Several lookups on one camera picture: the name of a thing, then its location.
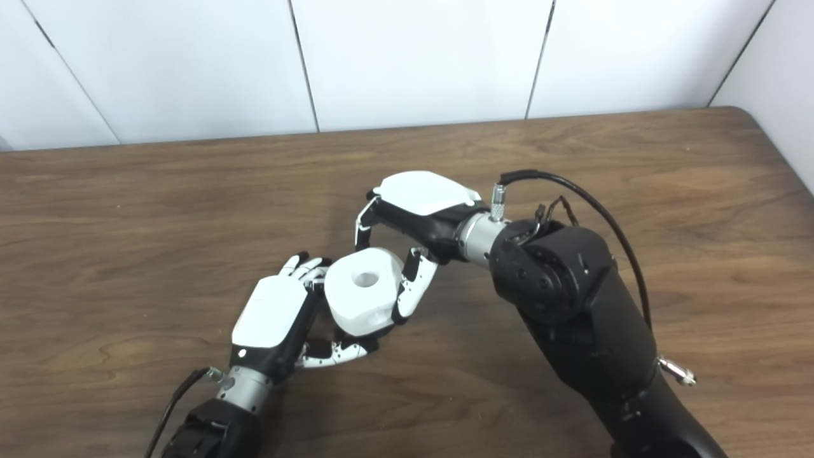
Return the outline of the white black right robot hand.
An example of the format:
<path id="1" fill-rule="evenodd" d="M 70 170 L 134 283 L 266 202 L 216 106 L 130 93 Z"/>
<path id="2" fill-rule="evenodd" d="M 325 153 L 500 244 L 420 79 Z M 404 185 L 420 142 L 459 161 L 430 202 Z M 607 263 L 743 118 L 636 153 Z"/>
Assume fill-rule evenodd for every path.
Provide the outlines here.
<path id="1" fill-rule="evenodd" d="M 405 258 L 390 313 L 399 326 L 415 313 L 438 267 L 451 261 L 468 263 L 464 228 L 488 206 L 476 191 L 425 170 L 390 175 L 367 192 L 366 199 L 355 220 L 355 251 L 370 247 L 372 229 L 378 224 L 416 243 Z"/>

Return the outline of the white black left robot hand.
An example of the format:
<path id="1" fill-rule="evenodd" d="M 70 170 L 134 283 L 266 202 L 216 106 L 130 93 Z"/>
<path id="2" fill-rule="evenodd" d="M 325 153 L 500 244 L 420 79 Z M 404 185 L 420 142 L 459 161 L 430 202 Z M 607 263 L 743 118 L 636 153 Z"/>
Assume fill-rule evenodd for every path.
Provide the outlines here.
<path id="1" fill-rule="evenodd" d="M 251 370 L 279 384 L 299 369 L 348 363 L 378 350 L 392 326 L 361 336 L 337 327 L 331 341 L 308 339 L 326 301 L 324 279 L 332 263 L 303 251 L 257 282 L 231 333 L 233 375 Z"/>

